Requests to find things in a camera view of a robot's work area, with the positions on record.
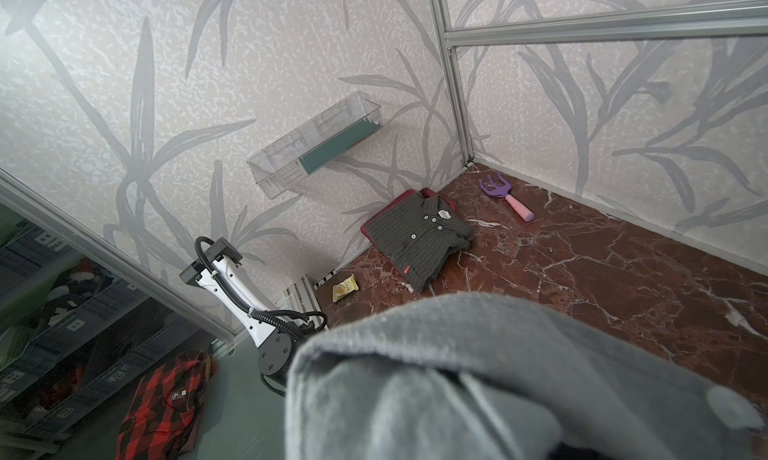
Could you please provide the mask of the grey long sleeve shirt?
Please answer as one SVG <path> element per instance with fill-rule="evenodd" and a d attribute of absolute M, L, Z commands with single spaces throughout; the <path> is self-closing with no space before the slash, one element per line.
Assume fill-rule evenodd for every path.
<path fill-rule="evenodd" d="M 546 306 L 463 292 L 322 333 L 290 369 L 289 459 L 763 459 L 734 390 Z"/>

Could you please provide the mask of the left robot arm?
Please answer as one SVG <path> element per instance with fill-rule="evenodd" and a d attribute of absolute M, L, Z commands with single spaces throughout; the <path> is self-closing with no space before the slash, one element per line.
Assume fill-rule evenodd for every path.
<path fill-rule="evenodd" d="M 295 314 L 258 297 L 241 265 L 242 255 L 228 240 L 199 236 L 193 247 L 196 259 L 182 270 L 180 279 L 214 295 L 253 341 L 260 375 L 286 385 L 289 367 L 304 340 Z"/>

